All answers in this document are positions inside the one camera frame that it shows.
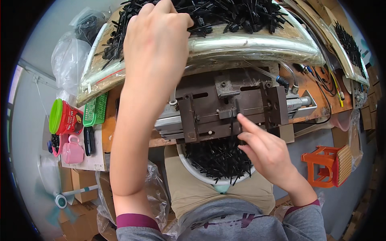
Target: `metal machine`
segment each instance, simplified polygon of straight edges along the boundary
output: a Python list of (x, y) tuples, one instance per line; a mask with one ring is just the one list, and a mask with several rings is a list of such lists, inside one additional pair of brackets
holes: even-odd
[[(289, 118), (310, 115), (317, 107), (308, 91), (300, 97), (292, 90), (286, 93), (284, 86), (252, 68), (185, 76), (176, 89), (178, 103), (171, 101), (165, 106), (155, 128), (164, 139), (176, 139), (177, 143), (230, 136), (232, 117), (237, 115), (236, 99), (240, 113), (254, 123), (267, 129), (286, 125)], [(234, 128), (239, 127), (235, 121)]]

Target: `maroon sleeve cuff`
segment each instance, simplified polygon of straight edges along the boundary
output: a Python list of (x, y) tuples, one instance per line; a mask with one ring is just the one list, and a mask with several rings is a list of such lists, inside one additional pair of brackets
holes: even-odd
[(319, 202), (319, 200), (317, 199), (317, 200), (313, 201), (312, 203), (310, 203), (310, 204), (308, 204), (308, 205), (305, 205), (305, 206), (301, 206), (301, 207), (290, 207), (290, 208), (287, 210), (287, 212), (286, 212), (286, 214), (284, 215), (284, 217), (286, 217), (288, 214), (290, 214), (291, 212), (293, 212), (293, 211), (295, 211), (295, 210), (298, 210), (298, 209), (300, 209), (300, 208), (302, 208), (302, 207), (306, 207), (306, 206), (309, 206), (309, 205), (318, 205), (318, 206), (320, 206), (320, 202)]
[(146, 227), (160, 231), (158, 224), (154, 219), (146, 215), (136, 213), (126, 213), (119, 215), (117, 217), (117, 228), (122, 227)]

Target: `beige pants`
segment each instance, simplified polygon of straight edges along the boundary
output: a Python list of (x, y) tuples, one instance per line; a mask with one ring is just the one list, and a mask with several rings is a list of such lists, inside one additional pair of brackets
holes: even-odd
[(275, 206), (273, 184), (258, 172), (254, 172), (251, 178), (230, 186), (226, 194), (219, 194), (212, 185), (198, 180), (184, 167), (175, 145), (166, 146), (164, 154), (171, 207), (177, 219), (196, 207), (224, 197), (251, 202), (264, 214), (269, 214)]

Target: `green lid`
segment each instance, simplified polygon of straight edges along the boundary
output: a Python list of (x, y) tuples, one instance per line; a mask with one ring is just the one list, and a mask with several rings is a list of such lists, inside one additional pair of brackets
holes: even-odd
[(49, 116), (49, 132), (56, 134), (60, 126), (60, 120), (62, 119), (63, 102), (62, 99), (56, 99), (51, 108)]

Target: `green plastic basket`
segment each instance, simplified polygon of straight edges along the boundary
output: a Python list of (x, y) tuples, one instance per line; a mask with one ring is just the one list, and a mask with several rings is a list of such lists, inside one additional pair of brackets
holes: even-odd
[(83, 126), (89, 127), (105, 122), (107, 93), (89, 101), (83, 114)]

